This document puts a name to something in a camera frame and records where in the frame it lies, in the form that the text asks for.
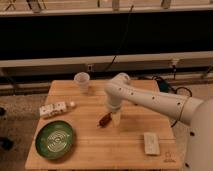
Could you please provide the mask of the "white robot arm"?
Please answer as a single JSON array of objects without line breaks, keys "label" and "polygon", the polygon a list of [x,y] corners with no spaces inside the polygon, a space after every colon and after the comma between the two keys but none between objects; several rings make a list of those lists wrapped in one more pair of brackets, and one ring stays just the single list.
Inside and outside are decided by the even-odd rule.
[{"label": "white robot arm", "polygon": [[126,73],[119,73],[105,84],[108,110],[118,111],[127,100],[188,125],[184,171],[213,171],[213,98],[139,89],[130,82]]}]

